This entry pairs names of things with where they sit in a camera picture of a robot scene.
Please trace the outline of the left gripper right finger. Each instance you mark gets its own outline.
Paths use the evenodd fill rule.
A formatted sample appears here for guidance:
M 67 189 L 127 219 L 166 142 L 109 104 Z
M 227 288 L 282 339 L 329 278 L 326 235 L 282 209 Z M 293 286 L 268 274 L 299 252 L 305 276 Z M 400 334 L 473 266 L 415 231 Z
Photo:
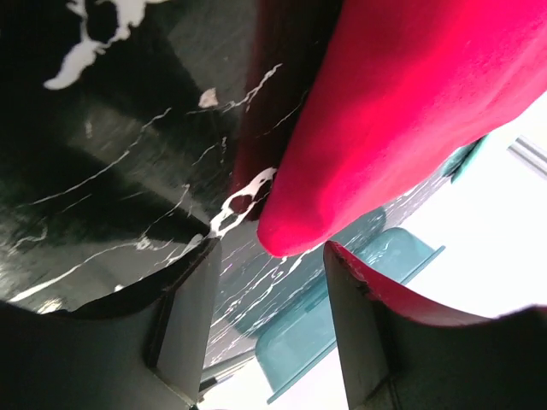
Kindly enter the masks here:
M 410 290 L 338 243 L 323 256 L 350 408 L 545 408 L 544 307 L 487 319 Z

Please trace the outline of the right aluminium frame post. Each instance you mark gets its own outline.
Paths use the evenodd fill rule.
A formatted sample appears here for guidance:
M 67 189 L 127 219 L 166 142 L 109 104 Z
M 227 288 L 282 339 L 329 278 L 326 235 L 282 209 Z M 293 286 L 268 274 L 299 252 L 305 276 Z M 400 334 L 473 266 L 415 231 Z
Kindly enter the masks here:
M 508 152 L 532 169 L 537 175 L 546 179 L 546 151 L 524 136 L 519 136 L 508 147 Z

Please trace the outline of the folded cyan t shirt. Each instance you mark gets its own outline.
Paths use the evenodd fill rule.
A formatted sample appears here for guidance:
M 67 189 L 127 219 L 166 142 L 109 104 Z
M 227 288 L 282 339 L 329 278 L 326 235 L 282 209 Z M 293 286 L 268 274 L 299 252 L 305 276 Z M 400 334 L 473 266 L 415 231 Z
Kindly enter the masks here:
M 477 141 L 456 149 L 443 164 L 442 176 L 448 178 L 452 184 L 461 179 L 484 156 L 489 136 L 486 134 Z

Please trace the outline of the clear blue plastic bin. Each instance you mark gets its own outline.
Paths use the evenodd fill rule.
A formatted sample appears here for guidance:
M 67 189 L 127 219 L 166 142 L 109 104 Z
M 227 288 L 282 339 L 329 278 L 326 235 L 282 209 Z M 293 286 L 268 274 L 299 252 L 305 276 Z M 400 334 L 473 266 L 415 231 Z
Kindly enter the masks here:
M 385 277 L 409 284 L 445 250 L 413 232 L 390 226 L 378 208 L 335 235 L 334 242 Z M 323 249 L 276 261 L 265 284 L 252 291 L 234 324 L 254 337 L 254 356 L 276 402 L 338 346 L 338 291 Z

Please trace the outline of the red t shirt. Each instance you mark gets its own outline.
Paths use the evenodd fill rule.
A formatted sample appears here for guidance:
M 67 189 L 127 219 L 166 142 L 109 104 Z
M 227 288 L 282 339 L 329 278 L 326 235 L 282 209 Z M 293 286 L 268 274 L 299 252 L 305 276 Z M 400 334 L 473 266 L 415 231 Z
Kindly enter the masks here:
M 259 1 L 232 208 L 291 256 L 546 89 L 543 1 Z

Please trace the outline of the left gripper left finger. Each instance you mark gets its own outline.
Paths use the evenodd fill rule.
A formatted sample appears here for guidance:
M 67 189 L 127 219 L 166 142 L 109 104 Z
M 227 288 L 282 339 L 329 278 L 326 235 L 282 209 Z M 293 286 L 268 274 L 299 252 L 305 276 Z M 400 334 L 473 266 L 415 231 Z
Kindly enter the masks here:
M 4 409 L 193 409 L 221 267 L 207 239 L 75 311 L 1 306 Z

